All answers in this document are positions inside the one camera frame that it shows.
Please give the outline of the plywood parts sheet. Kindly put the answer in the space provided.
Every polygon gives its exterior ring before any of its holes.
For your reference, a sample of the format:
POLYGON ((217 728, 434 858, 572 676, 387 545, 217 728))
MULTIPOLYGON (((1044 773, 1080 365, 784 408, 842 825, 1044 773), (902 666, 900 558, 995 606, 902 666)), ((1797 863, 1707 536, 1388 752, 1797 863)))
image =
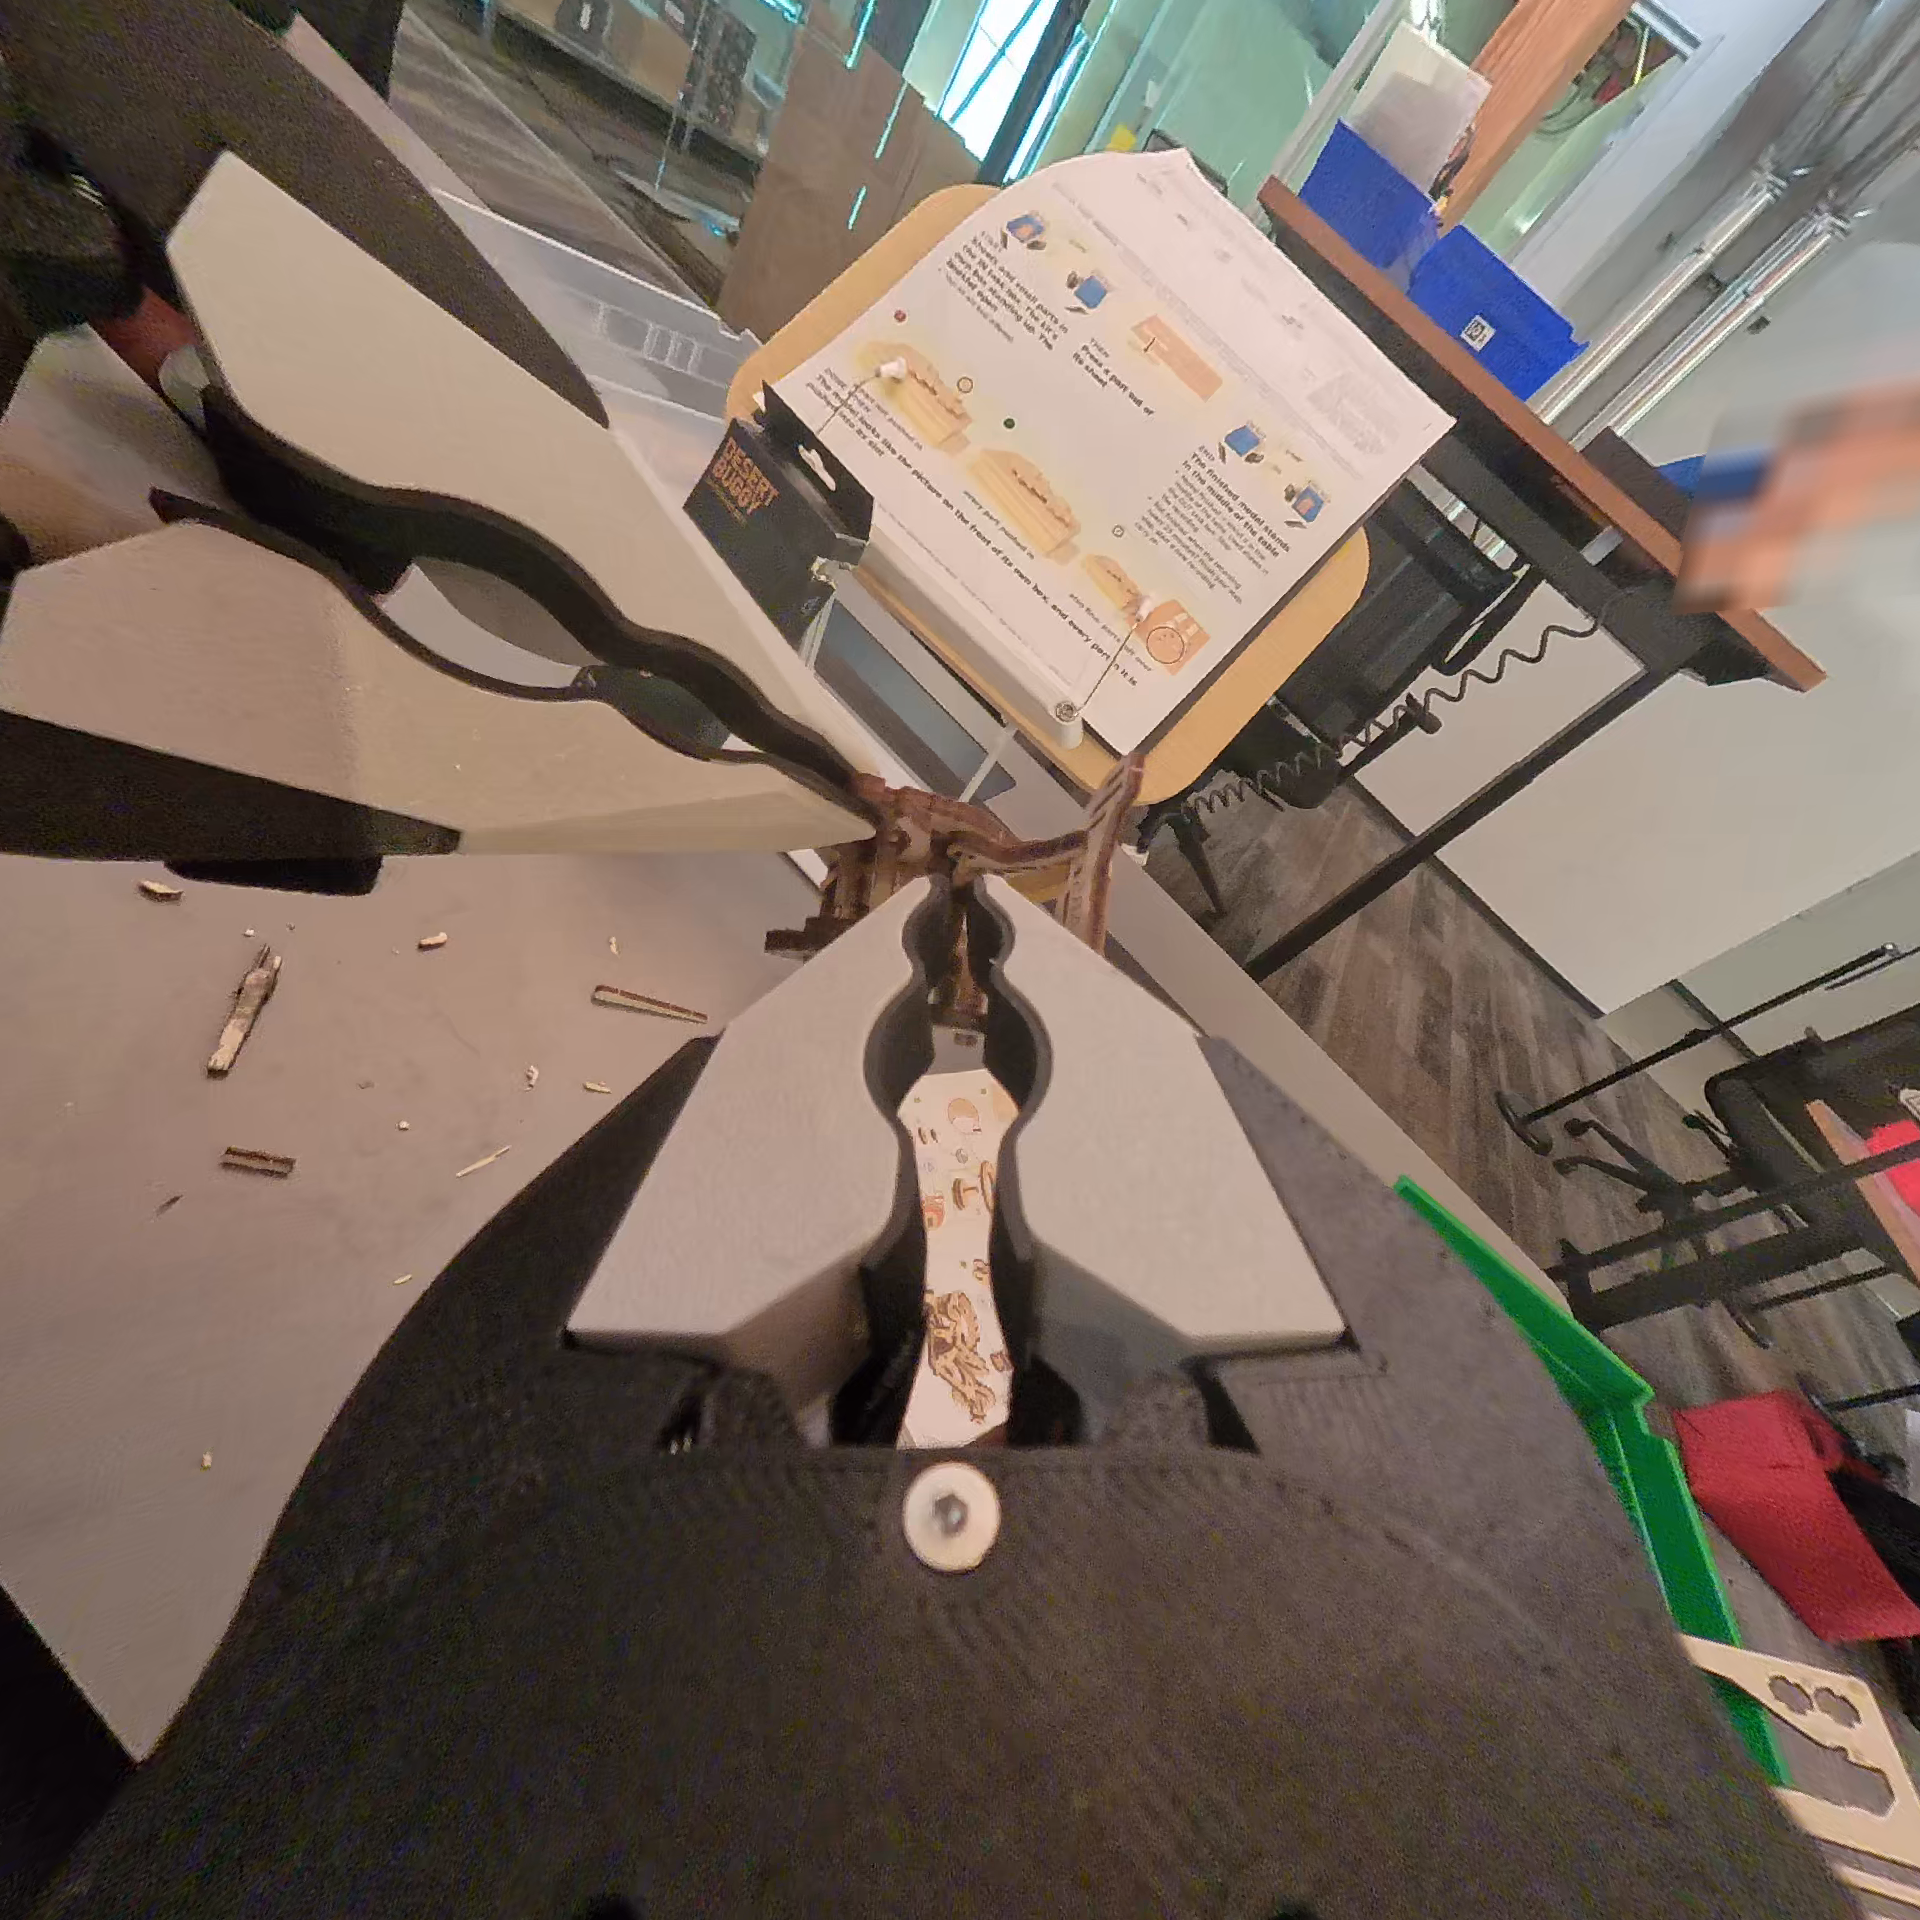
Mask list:
POLYGON ((1817 1842, 1860 1918, 1917 1918, 1917 1786, 1872 1686, 1785 1655, 1700 1638, 1680 1638, 1680 1645, 1704 1675, 1730 1682, 1830 1758, 1882 1782, 1887 1805, 1854 1805, 1795 1786, 1781 1786, 1775 1795, 1817 1842))

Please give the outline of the wooden buggy model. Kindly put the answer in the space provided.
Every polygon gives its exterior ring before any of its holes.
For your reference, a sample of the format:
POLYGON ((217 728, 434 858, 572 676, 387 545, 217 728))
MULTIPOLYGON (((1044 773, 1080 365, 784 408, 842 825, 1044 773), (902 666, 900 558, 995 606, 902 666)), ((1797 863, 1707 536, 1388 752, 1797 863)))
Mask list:
POLYGON ((981 1035, 988 993, 965 922, 975 883, 1007 879, 1102 958, 1111 926, 1111 868, 1125 819, 1140 802, 1144 765, 1147 753, 1117 759, 1091 795, 1084 819, 1051 838, 1017 838, 988 808, 968 801, 858 778, 858 802, 870 808, 877 832, 870 839, 827 849, 828 872, 818 915, 798 929, 770 931, 762 949, 807 962, 910 883, 942 879, 952 902, 937 958, 925 962, 925 1005, 941 1026, 981 1035))

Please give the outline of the blue storage bin white label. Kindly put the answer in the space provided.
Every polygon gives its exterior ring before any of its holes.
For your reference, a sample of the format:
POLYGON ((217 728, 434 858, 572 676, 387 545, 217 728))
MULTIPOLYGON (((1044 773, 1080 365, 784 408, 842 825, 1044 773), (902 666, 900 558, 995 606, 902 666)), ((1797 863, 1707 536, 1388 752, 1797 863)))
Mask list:
POLYGON ((1420 253, 1407 296, 1521 399, 1582 352, 1571 323, 1465 226, 1420 253))

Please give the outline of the brown-top desk black frame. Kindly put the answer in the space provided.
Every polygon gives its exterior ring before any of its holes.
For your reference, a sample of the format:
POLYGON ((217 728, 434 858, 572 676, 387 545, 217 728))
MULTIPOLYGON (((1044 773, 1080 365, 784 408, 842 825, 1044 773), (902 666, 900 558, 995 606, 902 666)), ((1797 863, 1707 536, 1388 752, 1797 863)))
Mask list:
POLYGON ((1468 345, 1430 321, 1284 179, 1261 186, 1261 208, 1275 226, 1284 258, 1451 416, 1448 436, 1430 449, 1430 475, 1501 533, 1542 585, 1614 636, 1640 671, 1248 958, 1242 971, 1254 983, 1271 979, 1420 866, 1451 851, 1455 839, 1665 682, 1700 676, 1700 663, 1741 661, 1745 681, 1767 681, 1795 695, 1810 695, 1827 676, 1824 666, 1762 613, 1680 608, 1684 542, 1645 508, 1644 483, 1628 491, 1617 483, 1625 455, 1611 469, 1595 466, 1522 398, 1484 371, 1468 345))

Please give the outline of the green plastic bin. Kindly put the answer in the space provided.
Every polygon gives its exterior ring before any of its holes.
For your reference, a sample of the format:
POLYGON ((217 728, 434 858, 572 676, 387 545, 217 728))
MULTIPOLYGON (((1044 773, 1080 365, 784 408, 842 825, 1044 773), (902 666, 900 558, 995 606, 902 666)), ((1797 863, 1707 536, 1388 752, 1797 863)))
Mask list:
POLYGON ((1741 1625, 1678 1445, 1645 1416, 1651 1386, 1424 1185, 1400 1178, 1398 1195, 1498 1299, 1570 1402, 1644 1545, 1675 1629, 1741 1648, 1741 1625))

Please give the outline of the red floor bin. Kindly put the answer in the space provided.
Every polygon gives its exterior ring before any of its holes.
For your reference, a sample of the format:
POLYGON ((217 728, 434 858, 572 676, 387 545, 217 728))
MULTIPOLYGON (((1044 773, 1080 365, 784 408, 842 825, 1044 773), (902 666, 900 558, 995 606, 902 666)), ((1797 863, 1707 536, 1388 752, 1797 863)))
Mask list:
POLYGON ((1838 1645, 1917 1641, 1917 1581, 1895 1575, 1838 1489, 1878 1482, 1807 1396, 1690 1406, 1671 1426, 1694 1506, 1802 1629, 1838 1645))

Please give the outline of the black model kit box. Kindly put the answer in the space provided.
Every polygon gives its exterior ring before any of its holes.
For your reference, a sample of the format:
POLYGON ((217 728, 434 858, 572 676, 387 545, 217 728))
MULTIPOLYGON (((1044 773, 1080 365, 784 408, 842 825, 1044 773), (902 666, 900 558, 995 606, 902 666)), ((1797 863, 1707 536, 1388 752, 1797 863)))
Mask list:
POLYGON ((871 491, 777 395, 732 419, 687 498, 687 513, 774 628, 800 646, 864 559, 871 491))

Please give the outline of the light wooden display board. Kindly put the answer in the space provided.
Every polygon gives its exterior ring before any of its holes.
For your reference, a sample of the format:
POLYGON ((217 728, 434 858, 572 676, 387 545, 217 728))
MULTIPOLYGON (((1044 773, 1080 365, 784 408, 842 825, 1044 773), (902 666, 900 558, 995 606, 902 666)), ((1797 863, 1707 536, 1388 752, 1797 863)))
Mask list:
MULTIPOLYGON (((728 419, 755 415, 758 398, 770 383, 784 381, 784 373, 840 335, 890 283, 934 251, 952 229, 995 201, 995 195, 995 186, 985 183, 958 183, 937 188, 900 216, 860 259, 740 362, 727 388, 728 419)), ((1365 589, 1365 571, 1365 533, 1355 531, 1275 611, 1265 628, 1181 708, 1170 731, 1144 749, 1140 802, 1165 802, 1205 773, 1211 759, 1222 753, 1261 706, 1355 611, 1365 589)), ((958 653, 952 646, 954 636, 931 622, 931 606, 922 596, 900 593, 900 583, 887 571, 860 563, 840 589, 840 606, 972 736, 995 739, 998 735, 1015 735, 1080 795, 1108 781, 1117 759, 1111 749, 1091 736, 1080 745, 1058 745, 1048 735, 1031 731, 1025 713, 1017 708, 1017 698, 958 653)))

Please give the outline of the clear plastic tray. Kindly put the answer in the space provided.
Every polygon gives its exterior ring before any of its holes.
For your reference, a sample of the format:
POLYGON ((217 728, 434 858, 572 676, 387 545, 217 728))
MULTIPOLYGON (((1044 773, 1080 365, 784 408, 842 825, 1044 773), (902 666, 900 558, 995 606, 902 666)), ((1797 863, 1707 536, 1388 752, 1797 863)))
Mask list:
POLYGON ((704 419, 728 416, 735 371, 758 345, 751 335, 668 285, 480 203, 444 188, 432 196, 600 392, 704 419))

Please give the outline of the white instruction sheet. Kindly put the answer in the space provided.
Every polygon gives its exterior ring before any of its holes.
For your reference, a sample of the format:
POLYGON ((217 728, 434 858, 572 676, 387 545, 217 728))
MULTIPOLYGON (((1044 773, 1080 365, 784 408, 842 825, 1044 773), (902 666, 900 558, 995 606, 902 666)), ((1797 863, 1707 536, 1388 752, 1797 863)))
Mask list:
POLYGON ((1184 149, 1001 188, 772 381, 1044 731, 1148 745, 1455 419, 1184 149))

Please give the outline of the open instruction booklet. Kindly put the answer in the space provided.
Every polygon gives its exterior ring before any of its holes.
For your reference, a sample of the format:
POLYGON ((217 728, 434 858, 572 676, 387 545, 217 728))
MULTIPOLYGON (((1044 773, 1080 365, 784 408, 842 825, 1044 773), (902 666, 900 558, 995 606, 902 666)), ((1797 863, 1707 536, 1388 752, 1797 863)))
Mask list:
POLYGON ((982 1038, 942 1026, 934 1065, 900 1101, 922 1205, 922 1339, 900 1449, 1001 1441, 1015 1359, 995 1298, 998 1161, 1015 1096, 985 1069, 982 1038))

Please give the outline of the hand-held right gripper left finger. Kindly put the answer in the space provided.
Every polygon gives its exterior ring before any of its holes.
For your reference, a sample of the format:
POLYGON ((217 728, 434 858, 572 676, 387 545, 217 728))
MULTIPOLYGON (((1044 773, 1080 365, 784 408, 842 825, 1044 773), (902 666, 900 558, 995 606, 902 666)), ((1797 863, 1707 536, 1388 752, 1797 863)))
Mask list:
POLYGON ((925 1218, 900 1121, 934 1065, 952 883, 912 879, 712 1043, 572 1342, 765 1381, 818 1449, 900 1429, 925 1218))

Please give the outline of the metal wall pipes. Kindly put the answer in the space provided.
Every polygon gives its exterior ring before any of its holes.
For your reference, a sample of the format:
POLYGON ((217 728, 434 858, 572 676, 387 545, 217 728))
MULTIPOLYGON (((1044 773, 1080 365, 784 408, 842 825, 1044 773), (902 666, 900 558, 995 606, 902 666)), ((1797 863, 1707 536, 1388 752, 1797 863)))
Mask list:
POLYGON ((1768 302, 1834 253, 1917 171, 1917 113, 1857 149, 1790 156, 1778 143, 1545 383, 1531 408, 1571 446, 1625 436, 1768 302))

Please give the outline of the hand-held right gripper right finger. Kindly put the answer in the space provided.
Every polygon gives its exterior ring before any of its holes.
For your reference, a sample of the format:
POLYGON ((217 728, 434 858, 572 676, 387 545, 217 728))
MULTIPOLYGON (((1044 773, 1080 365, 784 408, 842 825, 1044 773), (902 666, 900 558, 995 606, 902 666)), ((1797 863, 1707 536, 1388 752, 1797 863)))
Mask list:
POLYGON ((1077 1443, 1132 1388, 1334 1351, 1350 1321, 1202 1035, 1001 878, 972 885, 998 1149, 1008 1443, 1077 1443))

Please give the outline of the black metal desk frame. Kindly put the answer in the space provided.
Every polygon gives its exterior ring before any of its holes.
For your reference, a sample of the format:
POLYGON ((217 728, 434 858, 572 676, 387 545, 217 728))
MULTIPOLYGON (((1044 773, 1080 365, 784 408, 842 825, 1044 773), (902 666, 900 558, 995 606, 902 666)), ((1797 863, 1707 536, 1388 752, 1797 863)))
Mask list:
POLYGON ((1827 1041, 1810 1035, 1712 1075, 1684 1116, 1717 1155, 1680 1173, 1602 1125, 1595 1101, 1741 1023, 1812 992, 1852 986, 1880 962, 1917 958, 1882 946, 1775 993, 1538 1109, 1498 1096, 1522 1146, 1560 1173, 1601 1173, 1638 1201, 1628 1238, 1560 1245, 1552 1276, 1590 1331, 1621 1331, 1678 1309, 1724 1305, 1762 1342, 1761 1316, 1872 1281, 1917 1282, 1917 1005, 1827 1041))

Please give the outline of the dark splintered wood scrap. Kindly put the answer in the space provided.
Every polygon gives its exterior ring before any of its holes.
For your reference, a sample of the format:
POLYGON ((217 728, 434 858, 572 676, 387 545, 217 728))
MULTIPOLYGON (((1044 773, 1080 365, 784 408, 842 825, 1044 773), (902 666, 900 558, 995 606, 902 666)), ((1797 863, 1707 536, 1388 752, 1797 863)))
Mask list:
POLYGON ((220 1038, 207 1059, 207 1078, 222 1081, 237 1065, 242 1049, 251 1043, 251 1035, 274 999, 278 979, 284 971, 284 955, 272 946, 257 949, 250 971, 240 976, 228 1013, 222 1019, 220 1038))

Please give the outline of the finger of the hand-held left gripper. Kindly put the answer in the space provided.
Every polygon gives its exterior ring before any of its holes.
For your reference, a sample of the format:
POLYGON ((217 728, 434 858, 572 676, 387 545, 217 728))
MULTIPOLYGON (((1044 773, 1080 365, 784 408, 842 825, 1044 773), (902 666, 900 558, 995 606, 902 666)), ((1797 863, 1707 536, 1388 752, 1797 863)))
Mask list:
POLYGON ((877 838, 794 658, 631 619, 532 541, 524 591, 590 663, 450 661, 304 541, 157 495, 164 522, 2 596, 2 851, 444 858, 800 851, 877 838))
POLYGON ((620 433, 237 152, 165 233, 240 531, 454 823, 870 823, 858 728, 620 433))

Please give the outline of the translucent plastic box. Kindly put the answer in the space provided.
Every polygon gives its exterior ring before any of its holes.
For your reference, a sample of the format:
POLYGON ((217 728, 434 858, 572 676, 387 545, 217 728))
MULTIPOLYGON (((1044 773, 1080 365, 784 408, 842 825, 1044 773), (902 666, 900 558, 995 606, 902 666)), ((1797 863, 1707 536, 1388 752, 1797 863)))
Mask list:
POLYGON ((1431 188, 1471 136, 1491 81, 1400 22, 1342 123, 1417 188, 1431 188))

